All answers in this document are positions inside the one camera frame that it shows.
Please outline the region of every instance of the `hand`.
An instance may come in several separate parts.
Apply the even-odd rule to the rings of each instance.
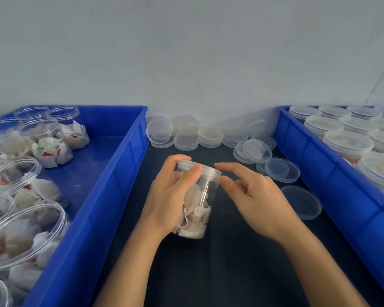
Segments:
[[[221,162],[215,167],[233,172],[241,179],[233,181],[223,175],[220,184],[258,234],[281,242],[287,233],[304,226],[271,178],[238,163]]]
[[[191,160],[186,155],[167,158],[156,179],[152,182],[138,224],[148,226],[163,239],[178,224],[186,191],[200,178],[202,165],[196,164],[182,175],[176,175],[179,160]]]

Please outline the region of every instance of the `blue crate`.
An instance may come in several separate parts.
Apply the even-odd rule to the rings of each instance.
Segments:
[[[288,113],[273,138],[384,289],[384,194]]]
[[[79,106],[90,144],[46,169],[74,219],[25,307],[88,306],[149,140],[144,106]],[[12,113],[2,118],[12,117]]]

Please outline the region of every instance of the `person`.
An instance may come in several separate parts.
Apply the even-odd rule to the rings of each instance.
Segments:
[[[196,164],[175,182],[175,165],[191,160],[172,155],[152,182],[138,223],[99,293],[95,307],[144,305],[149,270],[160,242],[177,225],[186,191],[200,177]],[[368,306],[316,236],[297,217],[271,178],[238,163],[216,163],[240,180],[220,177],[220,185],[245,221],[275,240],[290,259],[312,307]]]

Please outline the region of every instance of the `dark table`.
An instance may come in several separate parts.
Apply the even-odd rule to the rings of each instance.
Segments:
[[[107,255],[93,299],[104,284],[140,216],[151,182],[165,159],[186,154],[194,162],[213,166],[235,162],[233,150],[199,147],[181,152],[148,147],[127,207]],[[274,157],[284,157],[276,148]],[[246,165],[256,171],[256,165]],[[233,179],[234,174],[224,172]],[[287,185],[276,181],[282,188]],[[301,180],[294,185],[306,188]],[[371,276],[341,232],[323,210],[312,221],[304,221],[321,240],[352,283],[371,306],[384,307],[384,291]],[[217,188],[205,237],[186,239],[169,234],[156,253],[149,274],[145,306],[308,306],[299,280],[282,249],[257,235],[239,214],[221,186]]]

